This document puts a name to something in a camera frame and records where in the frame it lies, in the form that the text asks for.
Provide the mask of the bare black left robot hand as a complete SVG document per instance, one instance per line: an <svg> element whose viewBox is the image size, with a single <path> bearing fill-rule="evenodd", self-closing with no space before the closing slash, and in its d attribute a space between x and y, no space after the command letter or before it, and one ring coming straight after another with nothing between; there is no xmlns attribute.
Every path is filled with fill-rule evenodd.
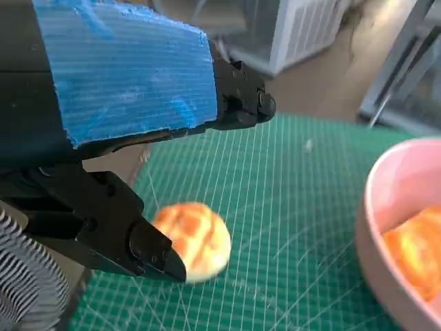
<svg viewBox="0 0 441 331"><path fill-rule="evenodd" d="M1 2L1 200L31 237L87 268L192 280L131 187L84 160L275 112L256 71L145 6Z"/></svg>

